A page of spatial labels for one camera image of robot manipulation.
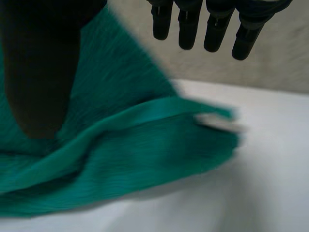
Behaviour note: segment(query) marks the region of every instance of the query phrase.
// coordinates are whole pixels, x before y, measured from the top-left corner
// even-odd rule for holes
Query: green towel
[[[0,78],[0,216],[72,209],[199,174],[238,145],[235,134],[194,118],[232,113],[181,98],[108,8],[83,29],[70,108],[56,139],[25,137],[3,93],[2,66]]]

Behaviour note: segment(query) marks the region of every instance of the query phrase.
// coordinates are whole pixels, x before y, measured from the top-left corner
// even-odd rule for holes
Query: white surface
[[[186,95],[239,108],[248,126],[216,171],[5,232],[304,232],[309,230],[309,96],[180,81]]]

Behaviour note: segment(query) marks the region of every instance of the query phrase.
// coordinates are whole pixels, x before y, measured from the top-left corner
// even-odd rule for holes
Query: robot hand
[[[152,4],[153,34],[165,40],[169,33],[173,2],[180,9],[179,46],[190,50],[195,42],[203,0],[148,0]],[[229,21],[235,9],[239,11],[240,27],[236,34],[232,56],[245,60],[264,24],[273,15],[284,10],[292,0],[206,0],[210,13],[204,48],[209,52],[219,50]]]

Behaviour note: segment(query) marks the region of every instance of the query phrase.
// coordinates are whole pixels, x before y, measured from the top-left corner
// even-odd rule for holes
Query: white tag
[[[243,133],[246,128],[233,120],[224,118],[218,114],[199,114],[196,115],[196,119],[199,124],[215,128],[222,131],[228,131],[232,133]]]

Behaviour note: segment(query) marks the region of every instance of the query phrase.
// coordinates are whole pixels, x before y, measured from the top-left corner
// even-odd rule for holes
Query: beige wall
[[[239,27],[235,13],[220,50],[211,54],[203,42],[209,13],[200,17],[197,40],[191,51],[178,47],[178,8],[173,11],[169,37],[152,37],[151,5],[146,0],[110,0],[138,39],[174,77],[234,85],[309,93],[309,0],[294,0],[264,27],[250,56],[236,61],[231,56]]]

